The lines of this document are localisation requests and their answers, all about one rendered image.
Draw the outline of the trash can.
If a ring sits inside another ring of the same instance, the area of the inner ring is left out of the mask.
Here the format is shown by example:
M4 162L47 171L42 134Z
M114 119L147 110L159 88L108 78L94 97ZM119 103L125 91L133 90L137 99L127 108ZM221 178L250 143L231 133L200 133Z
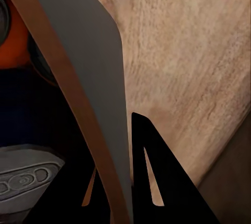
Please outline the trash can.
M12 0L49 64L71 153L83 138L110 206L110 224L134 224L122 40L99 0ZM24 219L0 224L22 224Z

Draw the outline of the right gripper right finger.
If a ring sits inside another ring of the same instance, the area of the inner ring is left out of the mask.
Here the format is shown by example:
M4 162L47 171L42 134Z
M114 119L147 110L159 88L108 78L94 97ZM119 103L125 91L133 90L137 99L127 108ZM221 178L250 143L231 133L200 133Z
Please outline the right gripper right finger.
M131 115L135 224L221 224L151 120ZM152 202L144 147L164 206Z

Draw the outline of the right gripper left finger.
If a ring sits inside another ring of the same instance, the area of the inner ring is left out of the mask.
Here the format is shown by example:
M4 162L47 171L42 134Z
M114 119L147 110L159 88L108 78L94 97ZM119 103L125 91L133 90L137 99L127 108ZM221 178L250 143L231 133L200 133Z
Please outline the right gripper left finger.
M81 140L22 224L110 224L110 206L98 170L90 203L82 206L95 162Z

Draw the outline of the can of soda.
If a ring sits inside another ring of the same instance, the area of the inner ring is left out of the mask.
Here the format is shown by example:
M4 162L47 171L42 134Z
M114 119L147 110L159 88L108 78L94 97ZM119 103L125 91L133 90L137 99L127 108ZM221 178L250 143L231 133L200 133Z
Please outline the can of soda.
M30 35L12 0L0 0L0 70L27 69L37 73L27 52Z
M53 71L45 60L45 57L43 56L32 35L29 36L27 52L29 56L29 61L31 62L33 68L37 71L37 73L44 80L46 80L47 83L60 89L60 86L53 74Z
M0 70L0 222L26 219L72 155L50 85Z

